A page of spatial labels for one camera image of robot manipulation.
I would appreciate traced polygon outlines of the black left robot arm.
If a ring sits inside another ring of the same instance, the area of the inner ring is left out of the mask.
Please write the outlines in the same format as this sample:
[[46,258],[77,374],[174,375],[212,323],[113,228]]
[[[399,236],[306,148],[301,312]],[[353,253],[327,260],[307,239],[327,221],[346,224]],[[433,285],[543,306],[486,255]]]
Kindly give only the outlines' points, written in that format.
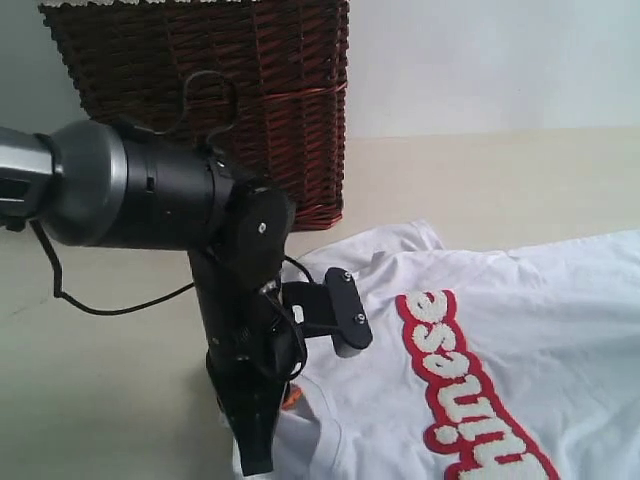
[[245,475],[274,468],[281,405],[307,349],[283,301],[295,207],[267,178],[211,148],[80,121],[1,132],[1,223],[67,246],[183,251],[206,366]]

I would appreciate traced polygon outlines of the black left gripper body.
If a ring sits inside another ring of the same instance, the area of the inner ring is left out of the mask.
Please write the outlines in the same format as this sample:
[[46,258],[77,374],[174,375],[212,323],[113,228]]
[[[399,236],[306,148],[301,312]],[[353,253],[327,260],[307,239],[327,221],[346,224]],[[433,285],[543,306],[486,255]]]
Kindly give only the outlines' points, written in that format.
[[305,339],[333,322],[324,285],[287,282],[262,292],[232,284],[204,289],[206,368],[245,476],[273,471],[282,403],[304,368]]

